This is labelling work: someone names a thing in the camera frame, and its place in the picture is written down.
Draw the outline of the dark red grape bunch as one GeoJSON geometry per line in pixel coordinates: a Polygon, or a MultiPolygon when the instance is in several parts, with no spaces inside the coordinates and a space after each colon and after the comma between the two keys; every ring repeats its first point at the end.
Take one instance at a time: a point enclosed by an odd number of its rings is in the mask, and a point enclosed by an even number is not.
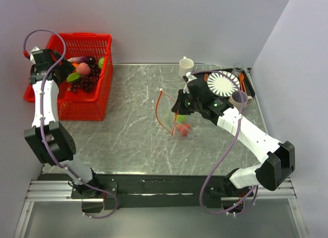
{"type": "Polygon", "coordinates": [[[85,93],[90,93],[95,89],[100,78],[101,69],[97,62],[88,64],[88,66],[91,69],[91,73],[88,76],[80,76],[76,81],[68,83],[68,91],[77,92],[82,90],[85,93]]]}

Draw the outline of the pink peach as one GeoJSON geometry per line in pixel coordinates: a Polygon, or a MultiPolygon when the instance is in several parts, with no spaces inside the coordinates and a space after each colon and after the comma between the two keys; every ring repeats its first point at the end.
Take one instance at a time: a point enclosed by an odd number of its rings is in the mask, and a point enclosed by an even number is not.
{"type": "Polygon", "coordinates": [[[91,73],[91,69],[86,63],[78,64],[75,69],[80,76],[88,76],[91,73]]]}

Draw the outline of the clear zip top bag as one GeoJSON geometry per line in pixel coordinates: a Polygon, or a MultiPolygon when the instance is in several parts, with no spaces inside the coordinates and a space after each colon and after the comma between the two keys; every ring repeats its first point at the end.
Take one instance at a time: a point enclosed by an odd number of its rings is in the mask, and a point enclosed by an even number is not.
{"type": "Polygon", "coordinates": [[[171,109],[176,100],[166,94],[161,88],[155,106],[155,115],[158,123],[169,133],[171,137],[194,138],[196,132],[193,130],[192,121],[186,115],[179,115],[171,109]]]}

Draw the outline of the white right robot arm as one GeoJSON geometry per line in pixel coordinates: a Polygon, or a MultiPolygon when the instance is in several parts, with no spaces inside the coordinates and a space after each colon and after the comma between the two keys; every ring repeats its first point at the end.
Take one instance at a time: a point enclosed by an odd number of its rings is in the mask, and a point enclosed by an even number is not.
{"type": "Polygon", "coordinates": [[[295,147],[270,137],[239,113],[227,99],[215,97],[205,80],[190,76],[180,89],[172,112],[179,115],[201,114],[206,120],[224,129],[246,146],[259,164],[239,168],[227,175],[225,192],[236,196],[244,187],[261,185],[276,190],[295,170],[295,147]]]}

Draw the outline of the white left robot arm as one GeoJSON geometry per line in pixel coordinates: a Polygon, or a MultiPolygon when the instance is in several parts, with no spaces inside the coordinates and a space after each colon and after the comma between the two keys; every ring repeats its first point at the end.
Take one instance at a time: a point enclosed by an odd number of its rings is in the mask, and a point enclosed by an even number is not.
{"type": "Polygon", "coordinates": [[[95,198],[102,191],[99,178],[76,155],[73,137],[58,118],[59,86],[74,67],[51,49],[34,47],[27,57],[33,63],[29,82],[35,96],[35,111],[24,138],[42,164],[65,170],[79,193],[95,198]]]}

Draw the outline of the red yellow apple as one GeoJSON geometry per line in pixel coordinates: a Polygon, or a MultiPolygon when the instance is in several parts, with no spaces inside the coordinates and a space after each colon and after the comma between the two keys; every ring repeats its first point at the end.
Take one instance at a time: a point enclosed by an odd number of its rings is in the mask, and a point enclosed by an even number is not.
{"type": "Polygon", "coordinates": [[[191,132],[191,126],[189,124],[179,123],[176,125],[176,130],[181,136],[188,136],[191,132]]]}

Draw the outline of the green pear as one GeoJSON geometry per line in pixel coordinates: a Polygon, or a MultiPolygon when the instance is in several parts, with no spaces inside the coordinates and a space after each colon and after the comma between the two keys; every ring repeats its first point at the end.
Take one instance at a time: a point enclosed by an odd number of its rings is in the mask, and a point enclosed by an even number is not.
{"type": "MultiPolygon", "coordinates": [[[[176,118],[176,122],[184,123],[186,121],[187,117],[185,115],[178,115],[176,118]]],[[[165,122],[166,123],[173,123],[175,120],[175,114],[167,114],[165,115],[165,122]]]]}

